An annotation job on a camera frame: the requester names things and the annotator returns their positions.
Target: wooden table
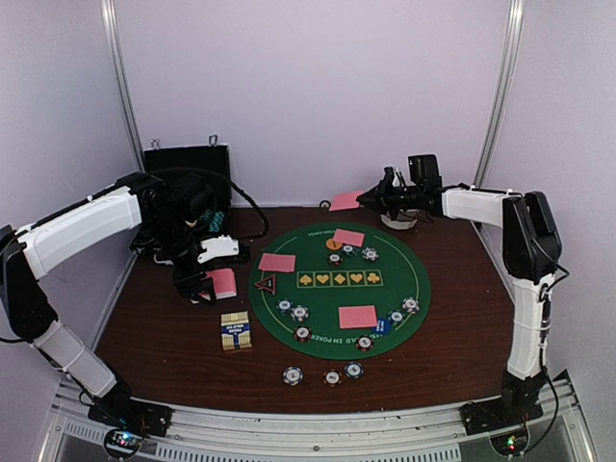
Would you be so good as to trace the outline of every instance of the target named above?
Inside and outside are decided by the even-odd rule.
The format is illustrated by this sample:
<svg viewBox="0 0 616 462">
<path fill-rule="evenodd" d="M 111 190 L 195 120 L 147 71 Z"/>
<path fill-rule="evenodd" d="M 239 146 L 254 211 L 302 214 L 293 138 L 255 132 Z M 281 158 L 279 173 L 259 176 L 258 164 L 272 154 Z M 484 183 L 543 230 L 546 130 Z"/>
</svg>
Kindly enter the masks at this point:
<svg viewBox="0 0 616 462">
<path fill-rule="evenodd" d="M 266 209 L 271 230 L 250 243 L 258 258 L 278 236 L 305 224 L 355 221 L 387 230 L 358 209 Z M 232 212 L 234 235 L 258 230 L 249 209 Z M 343 362 L 303 355 L 274 339 L 251 316 L 253 348 L 223 352 L 220 314 L 249 310 L 252 262 L 235 266 L 238 296 L 216 306 L 192 305 L 171 284 L 171 268 L 140 257 L 98 346 L 97 353 L 133 388 L 157 401 L 248 412 L 331 413 L 408 409 L 498 395 L 511 348 L 513 305 L 490 258 L 467 221 L 437 219 L 395 232 L 422 259 L 432 301 L 420 330 L 402 346 L 363 361 L 365 375 L 326 387 L 322 376 Z M 288 366 L 304 381 L 282 381 Z"/>
</svg>

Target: robotic arm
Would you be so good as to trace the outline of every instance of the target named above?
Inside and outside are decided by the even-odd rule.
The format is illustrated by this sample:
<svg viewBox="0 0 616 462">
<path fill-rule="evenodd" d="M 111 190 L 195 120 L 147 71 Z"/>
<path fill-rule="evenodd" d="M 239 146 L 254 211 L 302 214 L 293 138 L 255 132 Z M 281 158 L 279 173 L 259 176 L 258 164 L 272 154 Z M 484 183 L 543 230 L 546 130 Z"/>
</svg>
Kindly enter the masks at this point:
<svg viewBox="0 0 616 462">
<path fill-rule="evenodd" d="M 463 408 L 469 434 L 518 423 L 541 412 L 536 401 L 545 384 L 544 350 L 550 329 L 551 294 L 562 247 L 548 200 L 542 192 L 444 188 L 434 155 L 408 158 L 411 180 L 385 168 L 379 184 L 358 202 L 396 219 L 400 211 L 420 209 L 436 217 L 462 218 L 502 229 L 504 264 L 514 285 L 511 354 L 503 373 L 502 396 Z"/>
<path fill-rule="evenodd" d="M 144 173 L 119 179 L 106 190 L 51 217 L 14 231 L 0 229 L 0 299 L 10 326 L 57 369 L 73 378 L 95 405 L 90 417 L 130 428 L 148 422 L 164 435 L 170 410 L 130 399 L 128 385 L 62 324 L 38 281 L 64 260 L 120 231 L 145 227 L 174 264 L 173 284 L 181 296 L 216 300 L 205 271 L 220 257 L 246 257 L 247 247 L 229 236 L 200 240 L 187 222 L 211 205 L 203 178 L 187 175 L 175 185 Z"/>
</svg>

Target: metal frame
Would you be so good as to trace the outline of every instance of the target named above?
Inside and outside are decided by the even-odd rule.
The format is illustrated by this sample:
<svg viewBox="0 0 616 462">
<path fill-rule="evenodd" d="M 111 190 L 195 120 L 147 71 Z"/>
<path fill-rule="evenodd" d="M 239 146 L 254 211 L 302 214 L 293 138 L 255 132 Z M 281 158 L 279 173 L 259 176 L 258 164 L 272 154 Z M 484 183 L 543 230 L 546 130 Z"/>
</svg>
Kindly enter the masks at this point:
<svg viewBox="0 0 616 462">
<path fill-rule="evenodd" d="M 105 34 L 107 36 L 107 42 L 109 43 L 109 49 L 111 51 L 112 61 L 114 63 L 115 82 L 117 83 L 117 91 L 119 93 L 120 103 L 122 105 L 126 131 L 133 148 L 137 165 L 141 171 L 144 171 L 141 138 L 137 126 L 137 119 L 135 118 L 135 110 L 133 109 L 133 103 L 131 102 L 131 96 L 128 90 L 126 69 L 124 67 L 124 59 L 122 57 L 119 30 L 117 28 L 116 2 L 115 0 L 101 0 L 101 7 L 103 10 Z"/>
<path fill-rule="evenodd" d="M 479 165 L 475 173 L 474 185 L 479 188 L 483 186 L 488 174 L 490 161 L 492 160 L 492 155 L 494 154 L 494 149 L 499 137 L 507 94 L 509 93 L 516 62 L 518 61 L 518 50 L 520 48 L 522 22 L 524 19 L 524 4 L 525 0 L 511 0 L 509 7 L 509 21 L 507 23 L 507 31 L 505 33 L 504 46 L 502 48 L 497 92 L 494 97 L 492 114 L 490 115 L 488 130 L 483 142 Z"/>
<path fill-rule="evenodd" d="M 560 415 L 577 461 L 595 462 L 585 419 L 568 379 L 555 384 Z M 99 445 L 108 427 L 89 421 L 79 403 L 79 388 L 63 381 L 52 406 L 38 461 L 55 462 L 63 435 Z M 545 415 L 552 418 L 554 400 L 546 387 L 540 394 Z M 406 461 L 429 460 L 423 454 L 447 454 L 433 460 L 461 460 L 459 446 L 488 438 L 466 436 L 459 408 L 464 403 L 415 410 L 355 414 L 250 414 L 169 405 L 174 413 L 166 438 L 152 437 L 140 455 L 161 461 Z"/>
</svg>

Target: metal base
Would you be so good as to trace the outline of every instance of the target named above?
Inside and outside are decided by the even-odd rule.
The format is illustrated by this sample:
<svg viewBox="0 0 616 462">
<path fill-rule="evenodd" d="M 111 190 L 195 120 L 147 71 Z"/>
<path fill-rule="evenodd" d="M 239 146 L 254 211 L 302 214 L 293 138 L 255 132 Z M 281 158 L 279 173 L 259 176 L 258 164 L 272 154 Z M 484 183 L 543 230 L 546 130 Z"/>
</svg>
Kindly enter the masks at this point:
<svg viewBox="0 0 616 462">
<path fill-rule="evenodd" d="M 126 425 L 124 429 L 138 435 L 147 433 L 152 436 L 167 436 L 167 429 L 171 423 L 171 414 L 173 413 L 171 408 L 132 399 L 131 407 L 135 415 L 143 417 L 143 421 L 141 421 L 141 418 L 137 418 L 132 423 Z M 117 426 L 117 420 L 113 419 L 109 414 L 105 414 L 98 406 L 90 408 L 88 419 L 109 426 Z"/>
<path fill-rule="evenodd" d="M 476 435 L 486 431 L 495 431 L 509 426 L 523 423 L 521 416 L 504 416 L 502 412 L 502 399 L 495 398 L 482 402 L 470 402 L 460 408 L 462 423 L 466 434 Z M 534 404 L 529 408 L 527 420 L 532 421 L 543 416 L 541 405 Z"/>
</svg>

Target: green felt mat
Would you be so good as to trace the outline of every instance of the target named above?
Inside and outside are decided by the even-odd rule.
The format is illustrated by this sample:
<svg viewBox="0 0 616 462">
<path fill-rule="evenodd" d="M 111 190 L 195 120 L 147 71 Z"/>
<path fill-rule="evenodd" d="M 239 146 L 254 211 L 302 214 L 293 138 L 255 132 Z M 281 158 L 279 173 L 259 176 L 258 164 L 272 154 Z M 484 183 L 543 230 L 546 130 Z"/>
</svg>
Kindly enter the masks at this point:
<svg viewBox="0 0 616 462">
<path fill-rule="evenodd" d="M 379 259 L 369 262 L 361 251 L 354 256 L 343 256 L 338 267 L 328 264 L 332 253 L 325 242 L 332 238 L 337 228 L 365 234 L 364 247 L 378 251 Z M 430 281 L 424 265 L 413 251 L 398 239 L 375 228 L 356 223 L 323 223 L 304 226 L 285 234 L 270 244 L 267 253 L 296 255 L 294 273 L 276 273 L 277 292 L 271 295 L 259 291 L 254 284 L 271 275 L 258 269 L 259 256 L 250 274 L 250 302 L 261 324 L 280 342 L 305 354 L 323 359 L 353 360 L 389 351 L 408 340 L 422 325 L 430 304 Z M 362 274 L 359 282 L 354 281 Z M 338 319 L 340 306 L 374 305 L 379 318 L 387 319 L 392 310 L 401 309 L 402 300 L 412 296 L 420 303 L 420 312 L 408 316 L 387 335 L 379 336 L 367 329 L 342 330 Z M 289 299 L 294 304 L 310 310 L 305 322 L 295 322 L 289 315 L 280 314 L 276 303 Z M 294 337 L 299 325 L 313 331 L 310 341 L 303 344 Z M 362 352 L 357 349 L 357 337 L 369 335 L 374 339 L 374 349 Z"/>
</svg>

